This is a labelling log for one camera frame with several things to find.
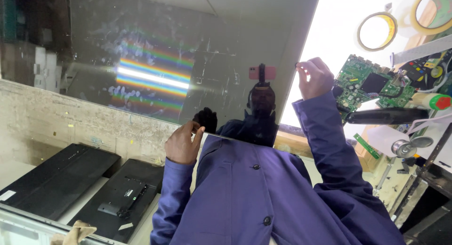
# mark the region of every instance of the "green circuit strip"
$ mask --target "green circuit strip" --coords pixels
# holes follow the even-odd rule
[[[356,133],[353,138],[355,138],[375,159],[380,158],[380,155],[358,133]]]

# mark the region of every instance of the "black wire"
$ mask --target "black wire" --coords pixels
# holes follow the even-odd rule
[[[399,92],[397,94],[393,95],[393,96],[385,95],[385,94],[381,94],[381,93],[379,94],[379,96],[380,97],[384,97],[384,98],[398,98],[398,97],[400,97],[402,95],[402,92],[403,92],[404,88],[405,88],[404,86],[400,87]]]

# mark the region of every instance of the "black handle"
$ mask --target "black handle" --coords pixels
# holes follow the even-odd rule
[[[415,108],[382,108],[351,112],[345,118],[351,124],[400,125],[428,119],[428,111]]]

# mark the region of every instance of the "blue jacket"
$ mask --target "blue jacket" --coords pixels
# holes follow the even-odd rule
[[[345,141],[332,92],[293,103],[323,183],[286,152],[209,135],[194,165],[165,163],[152,245],[404,245]]]

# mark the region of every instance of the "green circuit board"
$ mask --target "green circuit board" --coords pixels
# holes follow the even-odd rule
[[[404,107],[416,90],[409,83],[408,78],[393,73],[389,68],[350,55],[336,76],[333,93],[336,93],[336,103],[342,120],[345,120],[348,113],[375,98],[379,98],[376,104],[381,108]],[[387,98],[380,94],[396,97]]]

